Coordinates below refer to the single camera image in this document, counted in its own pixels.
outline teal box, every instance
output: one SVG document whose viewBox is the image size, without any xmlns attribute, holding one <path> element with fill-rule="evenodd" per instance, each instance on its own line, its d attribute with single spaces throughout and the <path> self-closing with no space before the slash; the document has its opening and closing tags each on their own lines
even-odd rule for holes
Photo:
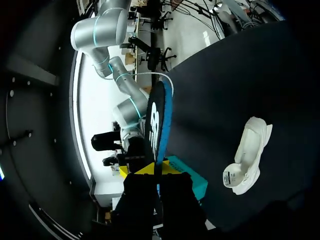
<svg viewBox="0 0 320 240">
<path fill-rule="evenodd" d="M 170 166 L 174 168 L 175 170 L 191 175 L 191 180 L 193 182 L 192 184 L 192 190 L 196 197 L 196 199 L 199 201 L 206 195 L 206 190 L 208 186 L 208 181 L 205 180 L 202 176 L 200 176 L 198 173 L 193 171 L 190 167 L 188 167 L 186 164 L 184 164 L 179 158 L 176 156 L 169 156 L 167 159 L 170 161 Z"/>
</svg>

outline yellow box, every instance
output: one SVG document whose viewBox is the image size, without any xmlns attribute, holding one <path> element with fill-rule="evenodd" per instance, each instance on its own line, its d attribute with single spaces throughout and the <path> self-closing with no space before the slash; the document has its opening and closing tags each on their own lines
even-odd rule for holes
<svg viewBox="0 0 320 240">
<path fill-rule="evenodd" d="M 120 174 L 123 178 L 126 178 L 128 175 L 128 168 L 127 166 L 120 166 L 119 167 Z M 165 174 L 180 174 L 181 172 L 173 169 L 170 166 L 170 161 L 166 160 L 162 162 L 162 175 Z M 155 163 L 150 163 L 148 166 L 145 166 L 141 170 L 137 171 L 135 174 L 150 174 L 154 175 L 155 174 Z"/>
</svg>

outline black tabletop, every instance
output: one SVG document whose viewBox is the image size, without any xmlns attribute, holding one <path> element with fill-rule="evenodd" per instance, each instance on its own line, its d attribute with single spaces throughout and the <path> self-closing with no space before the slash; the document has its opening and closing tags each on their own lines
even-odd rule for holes
<svg viewBox="0 0 320 240">
<path fill-rule="evenodd" d="M 319 158 L 317 79 L 286 22 L 229 36 L 170 71 L 175 93 L 167 150 L 208 180 L 203 207 L 234 229 L 273 201 L 299 204 Z M 250 117 L 273 124 L 260 177 L 243 195 L 224 187 Z"/>
</svg>

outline office chair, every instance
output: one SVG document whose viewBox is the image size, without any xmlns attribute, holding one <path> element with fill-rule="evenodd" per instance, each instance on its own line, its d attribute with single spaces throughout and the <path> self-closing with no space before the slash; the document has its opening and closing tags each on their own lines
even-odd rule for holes
<svg viewBox="0 0 320 240">
<path fill-rule="evenodd" d="M 173 18 L 167 18 L 167 14 L 171 14 L 171 12 L 167 11 L 163 16 L 151 17 L 150 20 L 144 20 L 142 25 L 145 23 L 151 24 L 152 30 L 158 30 L 158 29 L 168 30 L 168 28 L 165 27 L 165 22 L 168 20 L 173 20 Z"/>
<path fill-rule="evenodd" d="M 158 63 L 161 63 L 161 69 L 163 71 L 168 72 L 169 70 L 167 68 L 166 61 L 177 57 L 177 55 L 167 56 L 168 51 L 172 50 L 170 47 L 167 47 L 164 53 L 161 54 L 161 49 L 159 47 L 151 47 L 137 37 L 129 37 L 128 41 L 146 53 L 146 58 L 141 58 L 140 61 L 147 61 L 147 67 L 152 72 L 156 71 Z"/>
</svg>

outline shoe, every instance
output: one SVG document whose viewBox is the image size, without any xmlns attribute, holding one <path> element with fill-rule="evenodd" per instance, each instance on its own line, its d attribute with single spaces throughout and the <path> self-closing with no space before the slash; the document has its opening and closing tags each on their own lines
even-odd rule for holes
<svg viewBox="0 0 320 240">
<path fill-rule="evenodd" d="M 257 117 L 251 117 L 245 124 L 234 163 L 226 167 L 222 175 L 224 186 L 232 188 L 236 195 L 247 192 L 260 176 L 260 158 L 269 142 L 272 127 Z"/>
</svg>

